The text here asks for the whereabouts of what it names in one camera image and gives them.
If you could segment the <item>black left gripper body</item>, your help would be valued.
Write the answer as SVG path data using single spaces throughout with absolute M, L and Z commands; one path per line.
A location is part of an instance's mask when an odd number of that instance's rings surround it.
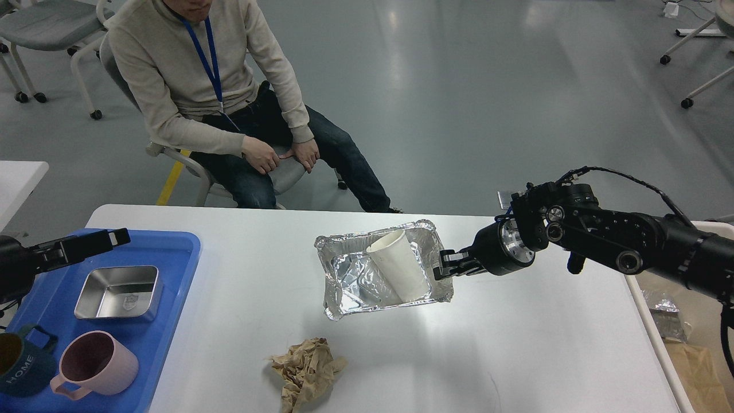
M 1 303 L 26 296 L 35 280 L 36 262 L 31 248 L 13 237 L 1 236 Z

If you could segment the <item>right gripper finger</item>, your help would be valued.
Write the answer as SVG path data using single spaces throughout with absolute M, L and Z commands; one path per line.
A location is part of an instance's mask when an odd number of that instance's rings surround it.
M 484 274 L 485 268 L 472 256 L 469 248 L 460 251 L 439 251 L 439 264 L 433 269 L 434 280 L 444 280 L 462 275 Z

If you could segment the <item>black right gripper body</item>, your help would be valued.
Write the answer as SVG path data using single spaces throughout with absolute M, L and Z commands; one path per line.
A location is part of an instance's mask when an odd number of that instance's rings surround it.
M 527 268 L 535 257 L 522 241 L 514 220 L 496 221 L 475 235 L 474 259 L 490 274 L 506 275 Z

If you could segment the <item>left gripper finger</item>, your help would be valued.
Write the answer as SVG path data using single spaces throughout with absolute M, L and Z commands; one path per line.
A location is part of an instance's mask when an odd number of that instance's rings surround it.
M 127 228 L 101 229 L 82 235 L 71 235 L 29 248 L 30 268 L 36 274 L 83 262 L 85 259 L 112 251 L 130 243 Z

